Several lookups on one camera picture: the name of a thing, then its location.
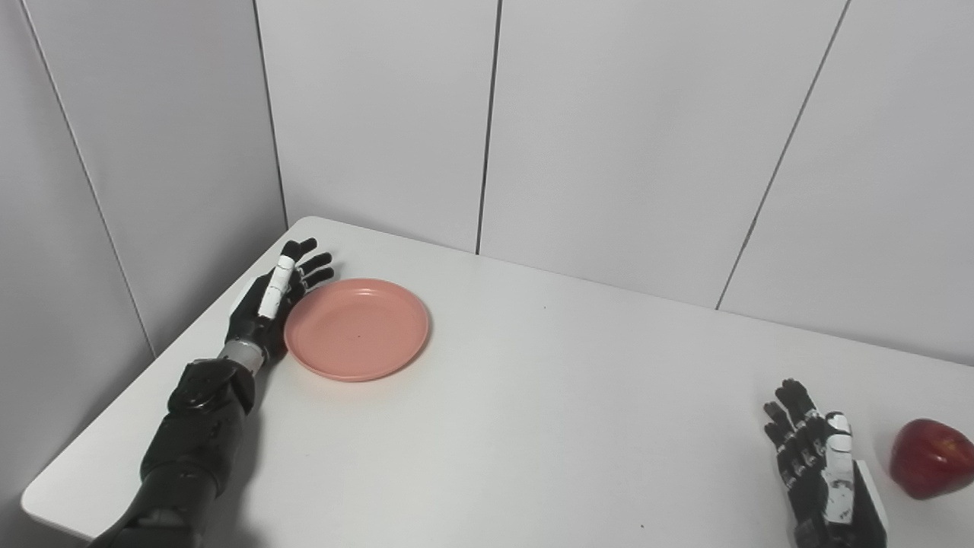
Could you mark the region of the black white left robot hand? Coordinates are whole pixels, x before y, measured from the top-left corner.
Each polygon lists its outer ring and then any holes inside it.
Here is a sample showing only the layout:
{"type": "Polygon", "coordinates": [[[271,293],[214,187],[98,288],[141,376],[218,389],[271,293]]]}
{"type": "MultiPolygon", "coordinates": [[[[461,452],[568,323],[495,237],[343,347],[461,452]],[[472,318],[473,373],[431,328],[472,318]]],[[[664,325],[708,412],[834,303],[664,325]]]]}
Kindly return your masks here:
{"type": "Polygon", "coordinates": [[[241,295],[229,318],[226,343],[234,341],[261,351],[262,364],[278,363],[288,353],[283,330],[299,301],[334,275],[332,254],[306,255],[317,248],[317,240],[288,241],[277,264],[254,278],[241,295]]]}

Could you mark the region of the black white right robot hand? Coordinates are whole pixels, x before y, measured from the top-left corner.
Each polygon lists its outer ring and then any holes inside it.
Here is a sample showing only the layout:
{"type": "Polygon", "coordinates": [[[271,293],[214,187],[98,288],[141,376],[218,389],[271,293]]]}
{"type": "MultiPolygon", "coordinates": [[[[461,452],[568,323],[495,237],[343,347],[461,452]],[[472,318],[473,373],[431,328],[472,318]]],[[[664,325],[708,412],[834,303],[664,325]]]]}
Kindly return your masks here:
{"type": "Polygon", "coordinates": [[[853,454],[848,417],[819,412],[793,378],[783,379],[762,409],[794,515],[794,545],[886,547],[886,510],[866,462],[853,454]]]}

